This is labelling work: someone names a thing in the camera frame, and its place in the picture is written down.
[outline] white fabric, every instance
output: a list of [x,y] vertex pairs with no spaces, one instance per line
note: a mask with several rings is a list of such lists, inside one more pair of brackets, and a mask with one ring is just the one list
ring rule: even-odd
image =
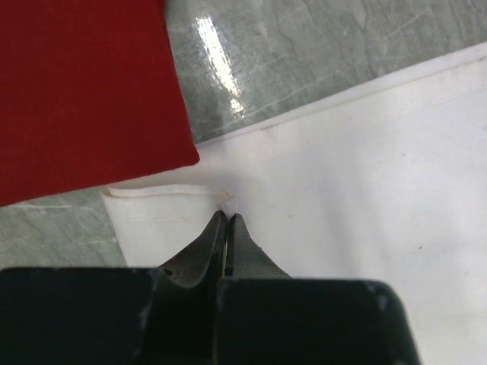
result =
[[[486,56],[482,44],[416,65],[201,144],[194,167],[106,189],[127,262],[170,258],[154,260],[157,247],[183,229],[151,215],[156,208],[180,222],[193,206],[208,220],[216,205],[115,190],[227,189],[287,273],[385,281],[403,299],[425,363],[485,363]],[[194,232],[181,244],[201,232],[187,227]]]

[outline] folded white fabric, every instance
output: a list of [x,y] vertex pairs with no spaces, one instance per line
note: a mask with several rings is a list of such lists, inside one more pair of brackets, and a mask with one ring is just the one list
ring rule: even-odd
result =
[[147,188],[226,189],[287,273],[385,281],[425,363],[485,363],[486,56],[482,44],[407,68],[201,144],[194,167],[106,188],[127,262],[169,259],[218,206]]

